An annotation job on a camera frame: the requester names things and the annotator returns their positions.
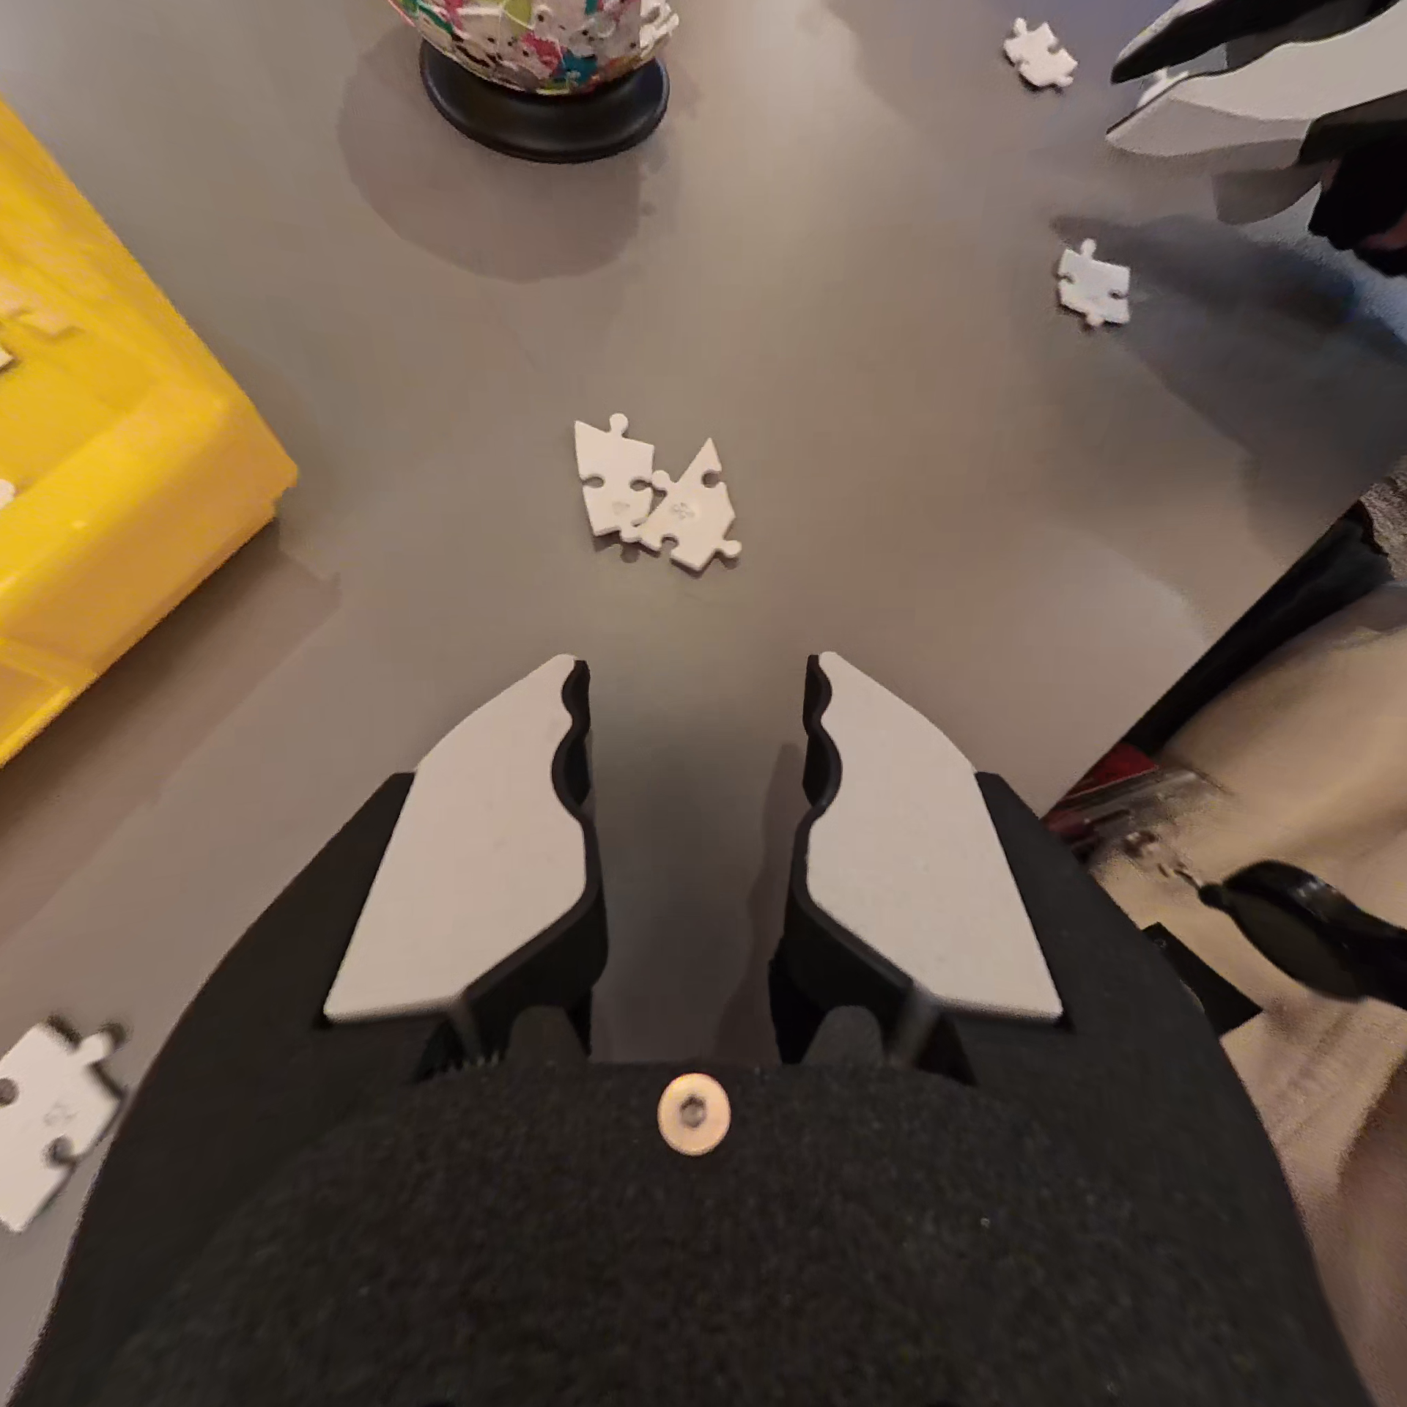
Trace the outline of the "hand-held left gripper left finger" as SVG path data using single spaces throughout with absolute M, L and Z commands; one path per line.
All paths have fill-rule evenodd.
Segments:
M 422 757 L 330 985 L 332 1025 L 512 1028 L 533 1006 L 583 1025 L 606 962 L 587 734 L 591 667 L 557 653 Z

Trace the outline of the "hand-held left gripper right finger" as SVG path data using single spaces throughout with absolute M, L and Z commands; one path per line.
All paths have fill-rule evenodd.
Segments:
M 802 796 L 777 970 L 818 1013 L 1054 1025 L 1062 995 L 970 757 L 822 649 L 802 681 Z

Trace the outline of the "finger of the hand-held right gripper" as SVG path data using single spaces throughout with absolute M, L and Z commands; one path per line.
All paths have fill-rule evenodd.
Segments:
M 1175 76 L 1110 128 L 1141 158 L 1340 158 L 1407 128 L 1407 28 L 1362 23 Z
M 1226 76 L 1248 84 L 1404 84 L 1404 16 L 1380 0 L 1172 4 L 1111 64 L 1131 84 L 1226 48 Z

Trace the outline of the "black ball stand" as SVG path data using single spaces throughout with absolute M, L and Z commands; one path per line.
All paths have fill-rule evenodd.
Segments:
M 669 103 L 669 76 L 662 59 L 587 93 L 543 97 L 475 76 L 422 44 L 419 79 L 453 128 L 493 151 L 542 166 L 620 156 L 655 137 Z

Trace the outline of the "colourful puzzle ball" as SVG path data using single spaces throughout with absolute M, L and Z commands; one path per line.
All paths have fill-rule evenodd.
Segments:
M 624 79 L 679 25 L 666 0 L 397 0 L 394 10 L 466 73 L 533 97 Z

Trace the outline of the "beige hoodie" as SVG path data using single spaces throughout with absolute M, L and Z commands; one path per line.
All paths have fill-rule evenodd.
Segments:
M 1213 782 L 1156 829 L 1202 882 L 1278 858 L 1404 927 L 1404 619 L 1362 606 L 1310 629 L 1199 713 L 1167 752 Z M 1105 849 L 1091 871 L 1140 927 L 1165 927 L 1260 1009 L 1220 1048 L 1280 1158 L 1359 1372 L 1376 1402 L 1404 1402 L 1404 1013 L 1301 988 L 1147 856 Z

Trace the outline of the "yellow plastic bin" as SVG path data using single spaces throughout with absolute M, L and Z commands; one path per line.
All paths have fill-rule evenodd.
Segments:
M 295 463 L 10 105 L 0 274 L 75 323 L 0 323 L 6 762 L 275 517 Z

